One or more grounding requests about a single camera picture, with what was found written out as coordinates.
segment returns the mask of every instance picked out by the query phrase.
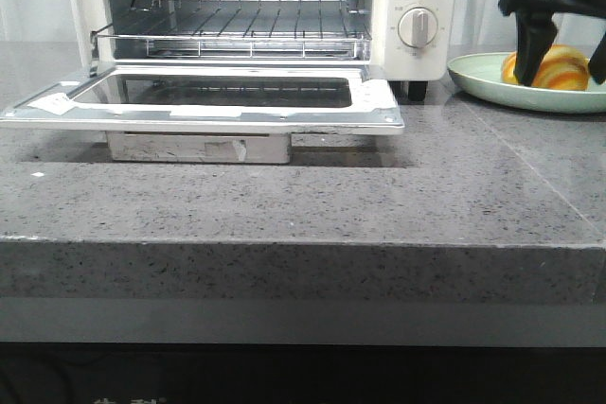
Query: gray countertop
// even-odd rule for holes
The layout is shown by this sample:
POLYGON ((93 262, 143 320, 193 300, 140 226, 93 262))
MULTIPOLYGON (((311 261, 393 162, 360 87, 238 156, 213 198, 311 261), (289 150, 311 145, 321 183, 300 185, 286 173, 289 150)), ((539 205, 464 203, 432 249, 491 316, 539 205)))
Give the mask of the gray countertop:
MULTIPOLYGON (((74 44, 0 54, 0 105, 80 66, 74 44)), ((503 108, 447 77, 401 110, 402 136, 296 137, 287 166, 113 163, 100 132, 0 130, 0 292, 606 299, 606 115, 503 108)))

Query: white toaster oven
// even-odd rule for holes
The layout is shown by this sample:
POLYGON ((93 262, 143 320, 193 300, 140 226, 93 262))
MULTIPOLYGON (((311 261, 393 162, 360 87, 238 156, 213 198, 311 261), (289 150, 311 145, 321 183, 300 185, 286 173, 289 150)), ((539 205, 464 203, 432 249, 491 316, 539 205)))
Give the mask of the white toaster oven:
POLYGON ((286 163, 293 133, 398 134, 454 0, 72 0, 86 68, 0 126, 107 132, 117 160, 286 163))

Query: plate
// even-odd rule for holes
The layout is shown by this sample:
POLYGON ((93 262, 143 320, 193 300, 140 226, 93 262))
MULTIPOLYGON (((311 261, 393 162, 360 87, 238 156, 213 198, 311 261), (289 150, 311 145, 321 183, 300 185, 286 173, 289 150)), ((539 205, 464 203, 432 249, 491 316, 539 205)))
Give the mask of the plate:
POLYGON ((591 114, 606 112, 606 84, 592 79, 585 92, 537 89, 501 81, 501 63, 508 52, 472 54, 448 63, 453 81, 470 95, 520 109, 546 113, 591 114))

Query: oven knob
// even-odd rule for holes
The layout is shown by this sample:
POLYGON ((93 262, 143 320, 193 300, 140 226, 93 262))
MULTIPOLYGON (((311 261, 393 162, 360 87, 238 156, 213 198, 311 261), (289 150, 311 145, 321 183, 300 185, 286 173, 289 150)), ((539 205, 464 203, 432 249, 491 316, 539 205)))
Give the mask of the oven knob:
POLYGON ((425 47, 436 37, 437 17, 429 9, 410 9, 401 17, 398 32, 404 44, 425 47))

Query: oven rack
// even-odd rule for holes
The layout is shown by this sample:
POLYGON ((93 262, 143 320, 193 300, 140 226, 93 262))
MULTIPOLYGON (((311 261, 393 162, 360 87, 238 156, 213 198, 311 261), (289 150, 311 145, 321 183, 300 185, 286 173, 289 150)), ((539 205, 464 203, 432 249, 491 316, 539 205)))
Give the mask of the oven rack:
POLYGON ((347 0, 152 0, 92 33, 116 59, 329 59, 365 61, 365 10, 347 0))

